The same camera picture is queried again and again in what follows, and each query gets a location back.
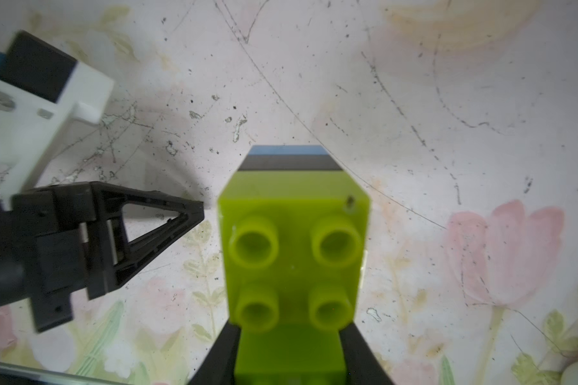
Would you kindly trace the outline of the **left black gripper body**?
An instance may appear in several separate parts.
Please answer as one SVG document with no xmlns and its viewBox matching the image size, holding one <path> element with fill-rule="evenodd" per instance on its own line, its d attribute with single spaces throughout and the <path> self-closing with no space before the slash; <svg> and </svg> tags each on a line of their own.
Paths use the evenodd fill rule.
<svg viewBox="0 0 578 385">
<path fill-rule="evenodd" d="M 0 201 L 0 306 L 26 299 L 35 330 L 74 318 L 72 293 L 120 288 L 125 195 L 107 184 L 46 187 Z"/>
</svg>

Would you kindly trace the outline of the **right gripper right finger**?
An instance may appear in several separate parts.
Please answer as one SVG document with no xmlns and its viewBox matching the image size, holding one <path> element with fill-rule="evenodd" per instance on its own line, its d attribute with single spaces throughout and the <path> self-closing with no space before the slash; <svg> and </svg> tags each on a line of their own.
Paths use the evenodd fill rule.
<svg viewBox="0 0 578 385">
<path fill-rule="evenodd" d="M 354 322 L 340 331 L 340 342 L 347 368 L 346 384 L 395 385 Z"/>
</svg>

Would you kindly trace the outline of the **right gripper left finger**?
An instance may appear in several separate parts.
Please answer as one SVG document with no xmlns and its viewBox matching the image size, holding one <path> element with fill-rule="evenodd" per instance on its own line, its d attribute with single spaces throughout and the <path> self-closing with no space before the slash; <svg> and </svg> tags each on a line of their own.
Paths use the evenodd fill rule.
<svg viewBox="0 0 578 385">
<path fill-rule="evenodd" d="M 227 321 L 189 385 L 234 385 L 241 329 Z"/>
</svg>

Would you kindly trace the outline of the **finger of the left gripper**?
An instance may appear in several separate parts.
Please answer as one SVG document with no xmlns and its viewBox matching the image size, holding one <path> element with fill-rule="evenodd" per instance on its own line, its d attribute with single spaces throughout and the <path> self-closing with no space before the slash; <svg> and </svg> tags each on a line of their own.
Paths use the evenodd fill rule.
<svg viewBox="0 0 578 385">
<path fill-rule="evenodd" d="M 89 298 L 123 287 L 205 219 L 202 201 L 103 182 L 91 183 L 91 189 L 96 216 L 88 223 Z M 125 227 L 125 205 L 173 212 L 176 216 L 130 240 Z"/>
</svg>

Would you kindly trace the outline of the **green lego brick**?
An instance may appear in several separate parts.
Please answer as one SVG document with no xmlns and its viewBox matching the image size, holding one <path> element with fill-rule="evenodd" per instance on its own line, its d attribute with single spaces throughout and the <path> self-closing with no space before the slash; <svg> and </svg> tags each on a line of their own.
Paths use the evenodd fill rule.
<svg viewBox="0 0 578 385">
<path fill-rule="evenodd" d="M 238 384 L 343 384 L 370 200 L 343 171 L 239 171 L 218 198 Z"/>
</svg>

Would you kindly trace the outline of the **black lego brick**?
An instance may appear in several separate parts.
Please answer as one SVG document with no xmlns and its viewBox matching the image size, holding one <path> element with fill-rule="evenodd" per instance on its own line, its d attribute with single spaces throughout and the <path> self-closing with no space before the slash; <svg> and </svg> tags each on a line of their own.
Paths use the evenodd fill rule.
<svg viewBox="0 0 578 385">
<path fill-rule="evenodd" d="M 239 171 L 339 171 L 340 165 L 329 155 L 249 155 Z"/>
</svg>

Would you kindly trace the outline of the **blue lego brick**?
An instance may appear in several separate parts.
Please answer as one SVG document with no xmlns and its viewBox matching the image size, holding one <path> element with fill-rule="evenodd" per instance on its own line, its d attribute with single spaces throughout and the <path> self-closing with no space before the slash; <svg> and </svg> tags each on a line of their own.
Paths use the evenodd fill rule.
<svg viewBox="0 0 578 385">
<path fill-rule="evenodd" d="M 249 156 L 327 156 L 327 150 L 320 145 L 254 145 Z"/>
</svg>

